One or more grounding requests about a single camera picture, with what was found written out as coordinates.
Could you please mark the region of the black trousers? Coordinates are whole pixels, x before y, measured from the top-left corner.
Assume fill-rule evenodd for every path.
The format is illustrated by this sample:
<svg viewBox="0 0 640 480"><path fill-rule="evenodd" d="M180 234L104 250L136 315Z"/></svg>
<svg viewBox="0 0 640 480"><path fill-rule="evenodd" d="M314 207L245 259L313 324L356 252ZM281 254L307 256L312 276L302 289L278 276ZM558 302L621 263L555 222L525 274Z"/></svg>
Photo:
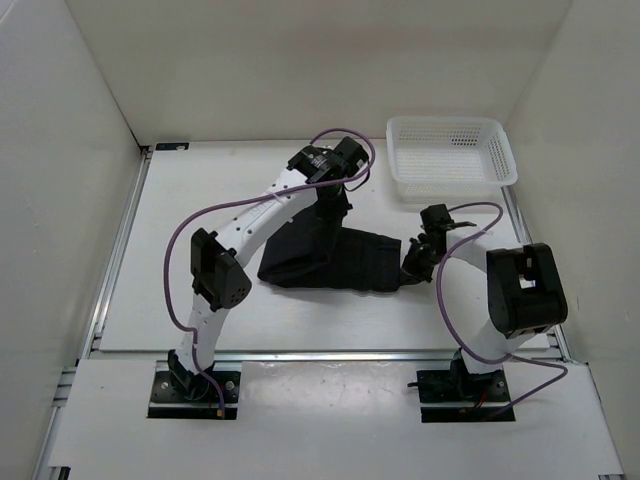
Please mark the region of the black trousers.
<svg viewBox="0 0 640 480"><path fill-rule="evenodd" d="M390 293L400 286L401 241L324 220L314 207L266 242L258 278L285 289Z"/></svg>

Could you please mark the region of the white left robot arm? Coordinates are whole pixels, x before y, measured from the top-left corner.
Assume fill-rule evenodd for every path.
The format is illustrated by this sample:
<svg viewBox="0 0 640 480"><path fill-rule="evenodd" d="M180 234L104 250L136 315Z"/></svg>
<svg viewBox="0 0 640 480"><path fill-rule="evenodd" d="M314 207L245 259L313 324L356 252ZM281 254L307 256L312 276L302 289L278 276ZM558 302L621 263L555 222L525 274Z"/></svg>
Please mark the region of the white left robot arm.
<svg viewBox="0 0 640 480"><path fill-rule="evenodd" d="M174 231L163 260L163 289L171 322L183 332L180 346L169 352L168 366L175 388L188 400L198 400L210 391L220 393L212 376L215 347L230 311L249 295L252 282L245 268L267 240L302 210L317 201L340 198L347 182L366 176L376 158L369 139L345 130L332 148L309 143L297 152L266 191L232 205L239 213L221 227L208 232L197 229L190 240L192 308L187 323L181 323L173 307L170 264L181 232L207 214L199 210Z"/></svg>

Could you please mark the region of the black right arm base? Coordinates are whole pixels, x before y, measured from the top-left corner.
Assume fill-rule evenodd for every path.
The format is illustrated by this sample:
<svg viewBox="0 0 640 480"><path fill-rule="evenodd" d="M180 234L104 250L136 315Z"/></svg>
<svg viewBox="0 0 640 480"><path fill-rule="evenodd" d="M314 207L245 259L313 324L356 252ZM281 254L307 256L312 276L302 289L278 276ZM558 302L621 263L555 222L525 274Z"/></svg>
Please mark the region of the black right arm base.
<svg viewBox="0 0 640 480"><path fill-rule="evenodd" d="M418 391L422 423L514 422L504 370L472 374L457 352L448 369L418 370L407 384Z"/></svg>

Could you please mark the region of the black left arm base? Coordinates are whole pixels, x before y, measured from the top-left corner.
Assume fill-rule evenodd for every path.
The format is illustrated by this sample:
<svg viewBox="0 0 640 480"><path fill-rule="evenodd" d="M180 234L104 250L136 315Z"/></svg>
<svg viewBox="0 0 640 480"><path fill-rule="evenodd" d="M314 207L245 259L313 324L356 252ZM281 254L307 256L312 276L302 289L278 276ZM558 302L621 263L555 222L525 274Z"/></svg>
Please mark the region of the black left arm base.
<svg viewBox="0 0 640 480"><path fill-rule="evenodd" d="M209 375L223 394L224 409L220 409L218 391L208 380L188 393L166 365L154 372L147 417L150 419L226 420L237 418L241 372L214 370Z"/></svg>

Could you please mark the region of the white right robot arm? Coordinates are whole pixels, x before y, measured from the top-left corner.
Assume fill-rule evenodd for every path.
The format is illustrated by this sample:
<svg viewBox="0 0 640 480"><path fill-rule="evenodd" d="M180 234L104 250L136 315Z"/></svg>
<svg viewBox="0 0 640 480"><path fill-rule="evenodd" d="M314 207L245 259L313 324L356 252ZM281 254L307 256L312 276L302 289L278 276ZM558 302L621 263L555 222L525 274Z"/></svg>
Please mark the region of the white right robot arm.
<svg viewBox="0 0 640 480"><path fill-rule="evenodd" d="M456 207L431 205L420 212L422 232L410 240L400 270L401 285L435 283L438 308L459 346L449 387L470 400L520 346L563 323L566 297L553 252L545 243L521 245L493 233L504 215L493 202ZM466 342L446 310L443 280L447 263L460 260L486 275L489 319Z"/></svg>

